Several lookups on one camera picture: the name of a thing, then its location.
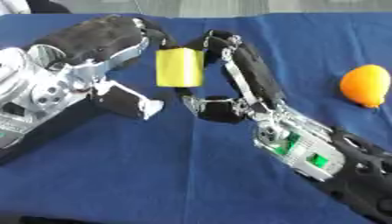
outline table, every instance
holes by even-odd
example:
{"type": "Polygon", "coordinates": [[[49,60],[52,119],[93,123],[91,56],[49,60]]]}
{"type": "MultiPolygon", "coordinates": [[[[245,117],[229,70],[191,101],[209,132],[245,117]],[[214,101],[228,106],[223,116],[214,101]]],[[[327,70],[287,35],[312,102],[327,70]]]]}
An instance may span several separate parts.
{"type": "MultiPolygon", "coordinates": [[[[97,15],[0,17],[0,46],[24,46],[97,15]]],[[[374,63],[392,71],[392,14],[269,14],[185,19],[150,17],[179,43],[208,29],[238,33],[260,50],[288,103],[391,148],[392,99],[359,108],[340,77],[374,63]]],[[[251,141],[251,122],[197,120],[168,88],[155,87],[154,50],[109,74],[153,97],[165,111],[148,122],[103,115],[0,167],[0,212],[106,223],[368,223],[314,189],[251,141]]],[[[200,95],[235,95],[218,66],[200,95]]]]}

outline black rubber cover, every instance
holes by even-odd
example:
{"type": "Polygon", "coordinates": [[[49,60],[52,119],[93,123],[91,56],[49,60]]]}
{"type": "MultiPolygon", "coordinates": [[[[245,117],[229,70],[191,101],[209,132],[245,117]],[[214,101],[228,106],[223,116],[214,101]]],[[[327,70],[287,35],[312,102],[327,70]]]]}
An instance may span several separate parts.
{"type": "Polygon", "coordinates": [[[392,154],[341,129],[332,144],[346,157],[343,169],[326,182],[311,182],[371,221],[392,223],[392,154]]]}
{"type": "Polygon", "coordinates": [[[87,59],[107,60],[122,49],[139,44],[142,33],[133,17],[93,18],[47,35],[34,44],[56,46],[66,53],[64,62],[79,65],[87,59]]]}
{"type": "Polygon", "coordinates": [[[144,116],[144,112],[138,107],[139,97],[117,86],[111,87],[106,94],[96,95],[93,98],[97,107],[118,115],[134,119],[143,118],[144,116]]]}

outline orange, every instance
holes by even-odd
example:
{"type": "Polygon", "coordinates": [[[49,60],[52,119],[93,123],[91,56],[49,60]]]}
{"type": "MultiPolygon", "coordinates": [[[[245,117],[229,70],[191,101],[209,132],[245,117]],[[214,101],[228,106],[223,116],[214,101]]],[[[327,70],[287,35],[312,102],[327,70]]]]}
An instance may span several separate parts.
{"type": "Polygon", "coordinates": [[[377,108],[385,101],[390,75],[382,66],[365,65],[348,72],[340,81],[345,97],[367,108],[377,108]]]}

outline green electronic component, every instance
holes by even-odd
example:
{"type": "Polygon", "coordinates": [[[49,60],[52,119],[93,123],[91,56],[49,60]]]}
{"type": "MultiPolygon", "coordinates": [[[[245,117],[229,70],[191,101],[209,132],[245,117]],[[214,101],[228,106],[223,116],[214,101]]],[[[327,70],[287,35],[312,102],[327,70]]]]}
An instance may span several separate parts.
{"type": "Polygon", "coordinates": [[[294,146],[294,144],[298,141],[299,139],[299,134],[291,132],[289,136],[287,137],[287,145],[285,146],[279,146],[274,149],[275,153],[278,155],[286,155],[289,153],[289,150],[294,146]]]}
{"type": "Polygon", "coordinates": [[[326,163],[328,163],[328,159],[320,156],[317,153],[314,153],[310,157],[307,158],[307,161],[313,165],[316,165],[318,168],[323,168],[326,163]]]}

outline blue tablecloth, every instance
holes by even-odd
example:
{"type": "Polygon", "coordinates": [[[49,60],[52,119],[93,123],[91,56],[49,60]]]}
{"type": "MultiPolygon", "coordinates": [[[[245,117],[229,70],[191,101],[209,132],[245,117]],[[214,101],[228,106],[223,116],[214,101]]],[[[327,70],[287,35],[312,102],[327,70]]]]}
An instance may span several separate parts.
{"type": "MultiPolygon", "coordinates": [[[[95,16],[0,17],[0,46],[23,46],[95,16]]],[[[392,99],[359,108],[337,83],[368,63],[392,71],[392,14],[153,19],[182,44],[208,29],[242,35],[293,108],[391,148],[392,99]]],[[[149,96],[170,93],[155,87],[154,49],[110,76],[149,96]]],[[[218,66],[207,69],[198,91],[235,95],[218,66]]],[[[197,120],[175,98],[148,122],[100,116],[0,167],[0,212],[137,224],[368,223],[255,148],[251,126],[197,120]]]]}

